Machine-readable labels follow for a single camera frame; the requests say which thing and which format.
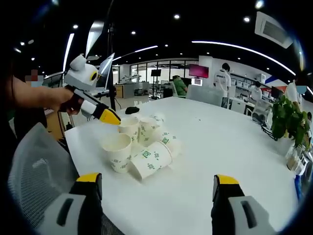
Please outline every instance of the cable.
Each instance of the cable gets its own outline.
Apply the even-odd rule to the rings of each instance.
[[[117,99],[114,97],[115,101],[118,103]],[[122,109],[121,105],[118,103],[119,109]]]

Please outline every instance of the window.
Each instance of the window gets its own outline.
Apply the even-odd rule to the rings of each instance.
[[[178,75],[180,77],[184,77],[184,60],[172,60],[171,61],[171,79],[173,76]]]
[[[186,67],[185,67],[185,78],[194,78],[194,76],[189,76],[189,67],[190,65],[198,65],[198,61],[186,61]]]
[[[118,83],[119,67],[112,67],[112,73],[113,73],[113,84],[115,85],[116,83]]]
[[[138,65],[138,75],[141,75],[139,79],[140,82],[147,80],[147,64]]]
[[[151,77],[151,70],[156,70],[157,69],[157,63],[156,62],[151,62],[148,63],[148,71],[147,71],[147,82],[153,83],[153,77]]]
[[[157,64],[157,69],[161,70],[161,76],[157,78],[158,83],[161,84],[161,81],[168,82],[170,78],[170,61],[159,61],[159,63]]]
[[[132,74],[131,75],[138,74],[138,65],[133,65],[131,67],[131,70],[132,70]]]

